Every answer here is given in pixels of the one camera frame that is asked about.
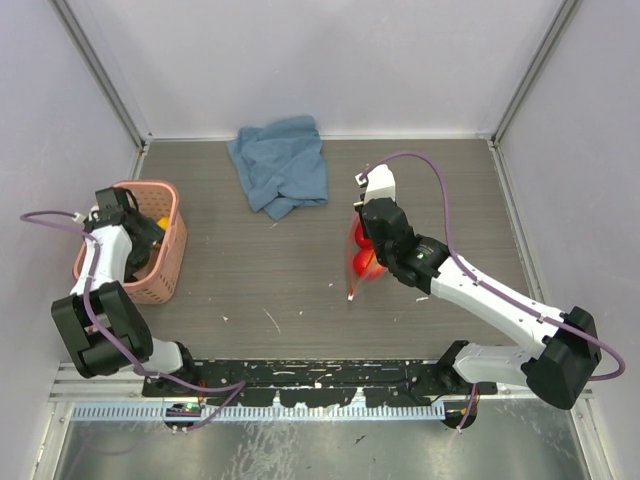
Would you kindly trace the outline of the red apple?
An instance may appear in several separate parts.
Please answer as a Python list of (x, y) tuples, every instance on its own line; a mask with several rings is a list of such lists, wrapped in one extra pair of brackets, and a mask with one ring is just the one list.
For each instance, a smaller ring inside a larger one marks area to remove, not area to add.
[(385, 273), (372, 248), (360, 249), (351, 260), (352, 269), (357, 278), (376, 279)]

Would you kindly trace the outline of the clear orange zip bag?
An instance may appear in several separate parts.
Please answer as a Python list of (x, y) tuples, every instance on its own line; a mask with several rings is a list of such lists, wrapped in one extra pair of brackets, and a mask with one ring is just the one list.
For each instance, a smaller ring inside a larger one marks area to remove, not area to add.
[(383, 276), (387, 269), (378, 263), (370, 239), (357, 213), (354, 214), (346, 242), (347, 300), (352, 302), (369, 283)]

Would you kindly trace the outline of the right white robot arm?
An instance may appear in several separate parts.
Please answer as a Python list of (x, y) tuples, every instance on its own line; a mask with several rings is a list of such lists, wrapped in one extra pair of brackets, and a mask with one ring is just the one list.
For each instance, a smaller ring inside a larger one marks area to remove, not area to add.
[(391, 198), (356, 210), (377, 261), (400, 283), (463, 308), (514, 342), (454, 342), (438, 370), (444, 390), (459, 394), (471, 384), (495, 382), (526, 386), (558, 409), (574, 406), (602, 359), (590, 313), (544, 305), (483, 275), (444, 243), (416, 234)]

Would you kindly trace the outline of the red yellow mango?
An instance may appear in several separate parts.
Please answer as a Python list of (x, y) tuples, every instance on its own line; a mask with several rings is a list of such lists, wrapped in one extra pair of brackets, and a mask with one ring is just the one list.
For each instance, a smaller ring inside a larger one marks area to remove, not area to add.
[(372, 245), (371, 240), (364, 235), (362, 224), (359, 221), (356, 222), (354, 241), (361, 249), (370, 248)]

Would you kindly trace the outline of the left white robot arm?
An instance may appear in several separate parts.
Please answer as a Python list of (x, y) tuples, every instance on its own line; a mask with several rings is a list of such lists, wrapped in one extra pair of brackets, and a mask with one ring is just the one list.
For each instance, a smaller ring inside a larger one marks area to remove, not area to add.
[(92, 378), (133, 368), (191, 395), (200, 372), (188, 349), (154, 338), (137, 308), (174, 293), (186, 242), (177, 192), (166, 182), (124, 182), (95, 196), (76, 285), (51, 306), (76, 370)]

